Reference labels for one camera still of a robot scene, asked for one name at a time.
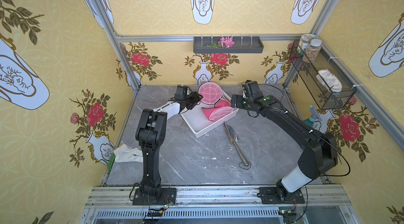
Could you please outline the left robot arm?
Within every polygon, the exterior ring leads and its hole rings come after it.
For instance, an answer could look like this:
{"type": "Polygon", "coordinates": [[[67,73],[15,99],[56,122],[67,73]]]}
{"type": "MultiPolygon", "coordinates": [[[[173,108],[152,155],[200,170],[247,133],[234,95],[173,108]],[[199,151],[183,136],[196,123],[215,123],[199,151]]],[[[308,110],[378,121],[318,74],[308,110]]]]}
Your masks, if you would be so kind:
{"type": "Polygon", "coordinates": [[[159,173],[159,151],[166,137],[167,121],[183,110],[192,110],[199,105],[203,96],[191,91],[188,86],[178,85],[174,97],[158,108],[142,111],[135,139],[143,153],[143,177],[136,190],[135,199],[150,197],[159,200],[162,196],[159,173]]]}

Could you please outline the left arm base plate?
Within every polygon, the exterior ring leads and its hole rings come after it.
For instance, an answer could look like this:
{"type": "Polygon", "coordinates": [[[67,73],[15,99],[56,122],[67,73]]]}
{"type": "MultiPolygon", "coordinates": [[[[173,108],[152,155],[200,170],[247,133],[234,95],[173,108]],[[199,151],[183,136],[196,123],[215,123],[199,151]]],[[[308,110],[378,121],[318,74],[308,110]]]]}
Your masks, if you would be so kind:
{"type": "Polygon", "coordinates": [[[174,187],[162,188],[160,190],[160,193],[157,195],[154,195],[153,193],[142,192],[139,188],[137,188],[134,193],[132,204],[133,206],[162,206],[169,203],[175,203],[176,196],[177,189],[174,187]]]}

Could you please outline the pink mesh laundry bag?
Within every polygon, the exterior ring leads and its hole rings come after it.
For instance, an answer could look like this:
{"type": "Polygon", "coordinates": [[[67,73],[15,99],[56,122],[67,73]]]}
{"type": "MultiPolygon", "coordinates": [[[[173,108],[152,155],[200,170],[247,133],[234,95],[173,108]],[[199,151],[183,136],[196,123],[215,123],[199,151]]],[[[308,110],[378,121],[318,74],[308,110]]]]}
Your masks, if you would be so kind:
{"type": "Polygon", "coordinates": [[[219,100],[214,108],[202,108],[202,112],[209,121],[218,121],[233,111],[230,102],[225,99],[219,100]]]}

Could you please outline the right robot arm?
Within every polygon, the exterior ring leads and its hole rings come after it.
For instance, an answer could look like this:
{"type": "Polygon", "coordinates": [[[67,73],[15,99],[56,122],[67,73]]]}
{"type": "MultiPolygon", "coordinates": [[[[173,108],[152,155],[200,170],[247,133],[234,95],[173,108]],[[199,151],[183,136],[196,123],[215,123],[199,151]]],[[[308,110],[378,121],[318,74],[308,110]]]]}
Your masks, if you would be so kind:
{"type": "Polygon", "coordinates": [[[274,96],[265,96],[256,81],[242,84],[243,94],[232,95],[231,106],[255,112],[277,124],[303,150],[297,166],[276,184],[282,200],[324,175],[338,164],[336,138],[307,125],[274,96]]]}

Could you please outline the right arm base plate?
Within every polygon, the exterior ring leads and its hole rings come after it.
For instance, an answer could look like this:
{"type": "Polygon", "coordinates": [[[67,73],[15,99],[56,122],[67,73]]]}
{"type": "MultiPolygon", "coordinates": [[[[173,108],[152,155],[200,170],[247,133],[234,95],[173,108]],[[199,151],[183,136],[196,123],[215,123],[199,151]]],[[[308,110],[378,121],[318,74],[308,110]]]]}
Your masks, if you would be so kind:
{"type": "Polygon", "coordinates": [[[277,187],[259,187],[257,197],[264,205],[304,204],[306,202],[300,189],[296,192],[290,193],[277,187]]]}

